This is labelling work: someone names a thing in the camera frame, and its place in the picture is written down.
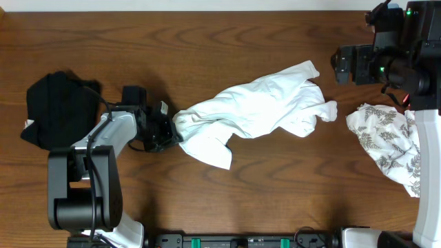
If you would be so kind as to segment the white printed t-shirt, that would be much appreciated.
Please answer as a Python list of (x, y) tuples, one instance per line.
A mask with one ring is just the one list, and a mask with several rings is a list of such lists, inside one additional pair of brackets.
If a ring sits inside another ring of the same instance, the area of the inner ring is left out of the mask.
[(191, 157), (208, 165), (229, 169), (232, 135), (258, 138), (281, 127), (306, 137), (318, 119), (337, 119), (337, 103), (326, 101), (312, 79), (320, 75), (311, 61), (235, 85), (214, 98), (179, 111), (173, 118), (183, 140), (180, 146)]

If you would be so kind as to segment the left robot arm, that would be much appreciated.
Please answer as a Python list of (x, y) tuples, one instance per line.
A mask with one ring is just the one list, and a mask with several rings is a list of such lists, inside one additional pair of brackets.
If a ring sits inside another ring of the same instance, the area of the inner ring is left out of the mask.
[(68, 247), (148, 246), (144, 226), (123, 210), (116, 160), (134, 141), (143, 151), (162, 152), (183, 139), (164, 101), (148, 105), (147, 90), (125, 86), (121, 101), (105, 105), (101, 120), (81, 140), (48, 156), (48, 221), (70, 232)]

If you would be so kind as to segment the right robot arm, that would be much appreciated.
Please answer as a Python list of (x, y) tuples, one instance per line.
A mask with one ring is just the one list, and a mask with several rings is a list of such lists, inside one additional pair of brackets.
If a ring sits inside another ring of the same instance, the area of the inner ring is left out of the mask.
[(338, 84), (383, 83), (404, 90), (396, 105), (416, 115), (422, 185), (411, 240), (384, 231), (379, 247), (440, 246), (440, 2), (410, 1), (405, 9), (390, 0), (365, 13), (375, 34), (371, 45), (340, 46), (331, 57)]

